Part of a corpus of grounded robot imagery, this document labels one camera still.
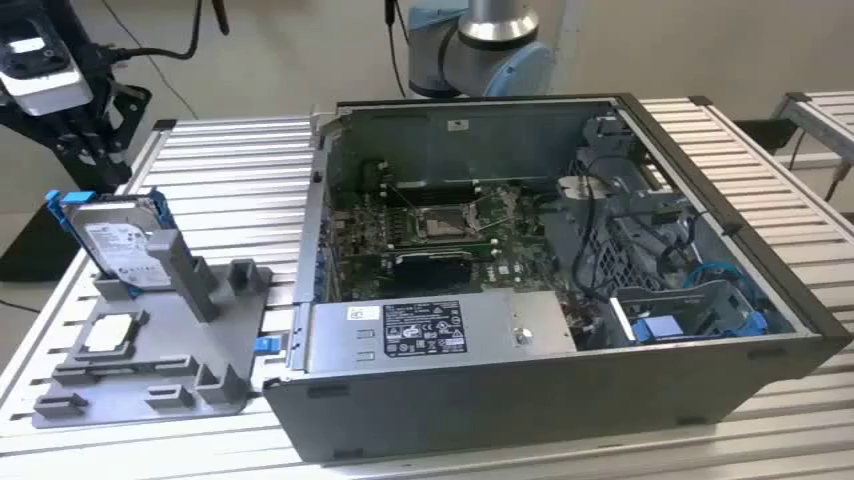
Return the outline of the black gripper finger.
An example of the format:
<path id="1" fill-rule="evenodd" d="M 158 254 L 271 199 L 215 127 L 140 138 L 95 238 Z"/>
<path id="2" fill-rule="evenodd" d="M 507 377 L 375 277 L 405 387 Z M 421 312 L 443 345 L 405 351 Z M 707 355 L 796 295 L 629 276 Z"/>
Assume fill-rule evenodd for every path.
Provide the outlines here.
<path id="1" fill-rule="evenodd" d="M 88 112 L 66 112 L 31 116 L 24 112 L 3 112 L 2 125 L 48 148 L 59 160 L 98 165 L 92 140 L 100 138 L 100 119 Z"/>
<path id="2" fill-rule="evenodd" d="M 124 183 L 131 176 L 126 152 L 152 99 L 148 89 L 120 83 L 112 74 L 99 83 L 99 176 Z"/>

